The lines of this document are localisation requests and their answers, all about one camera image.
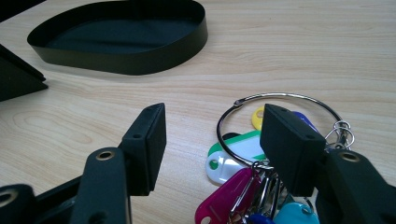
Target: key ring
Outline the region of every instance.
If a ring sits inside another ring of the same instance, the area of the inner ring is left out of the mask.
[[[267,92],[267,93],[260,93],[260,94],[255,94],[255,95],[251,95],[248,96],[246,98],[242,98],[239,100],[236,100],[233,103],[233,106],[228,109],[226,112],[224,112],[224,114],[220,117],[217,128],[216,128],[216,133],[217,133],[217,137],[219,140],[219,144],[221,145],[221,147],[230,155],[232,156],[235,160],[247,165],[247,166],[251,166],[253,164],[253,161],[249,161],[246,160],[242,157],[240,157],[239,155],[235,154],[228,146],[227,144],[225,144],[224,139],[222,137],[221,134],[221,126],[224,122],[224,120],[230,115],[232,114],[234,111],[239,110],[240,108],[242,108],[244,106],[245,103],[248,102],[252,102],[252,101],[256,101],[256,100],[260,100],[260,99],[302,99],[302,100],[306,100],[308,102],[314,103],[316,105],[321,106],[322,108],[324,108],[325,110],[327,110],[328,112],[330,112],[330,114],[332,114],[332,116],[335,118],[336,122],[334,123],[334,127],[331,130],[331,132],[329,134],[327,134],[326,138],[331,134],[331,133],[337,133],[337,141],[335,144],[327,144],[328,148],[331,147],[335,147],[335,148],[345,148],[350,150],[350,145],[352,145],[352,143],[354,142],[354,135],[352,133],[352,131],[350,131],[350,125],[341,119],[341,117],[328,105],[325,105],[324,103],[322,103],[321,101],[308,97],[308,96],[304,96],[304,95],[300,95],[300,94],[295,94],[295,93],[286,93],[286,92]],[[352,136],[352,140],[351,143],[348,142],[347,137],[348,135]]]

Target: light blue key fob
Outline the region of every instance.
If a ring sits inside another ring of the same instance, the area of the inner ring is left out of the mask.
[[[305,204],[287,203],[274,218],[276,224],[319,224],[318,216]]]

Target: blue key fob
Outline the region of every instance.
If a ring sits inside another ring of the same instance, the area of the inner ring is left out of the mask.
[[[248,220],[253,224],[275,224],[271,218],[265,217],[262,214],[253,214],[248,217]]]
[[[318,216],[305,204],[287,203],[274,218],[276,224],[319,224]]]

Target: screw hole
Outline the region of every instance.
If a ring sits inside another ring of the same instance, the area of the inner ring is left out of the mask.
[[[4,207],[12,203],[18,197],[18,192],[15,189],[6,189],[0,192],[0,207]]]
[[[115,153],[113,151],[104,151],[104,152],[99,153],[96,156],[96,159],[99,161],[107,161],[107,160],[110,160],[111,158],[113,158],[114,155],[115,155]]]
[[[338,155],[345,161],[358,162],[361,160],[358,156],[356,156],[350,152],[340,152]]]
[[[104,212],[93,214],[89,219],[89,224],[105,224],[107,215]]]

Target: light wood surface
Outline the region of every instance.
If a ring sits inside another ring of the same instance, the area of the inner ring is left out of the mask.
[[[116,147],[140,111],[165,103],[168,142],[155,191],[133,197],[134,223],[193,223],[217,186],[205,158],[233,101],[271,91],[330,105],[352,125],[353,150],[396,185],[396,2],[200,0],[209,38],[180,66],[133,77],[44,63],[26,42],[41,22],[91,0],[48,0],[0,23],[0,43],[44,74],[49,89],[0,102],[0,186],[35,194],[82,174],[87,156]],[[247,106],[224,132],[252,130]],[[289,104],[326,134],[332,119]]]

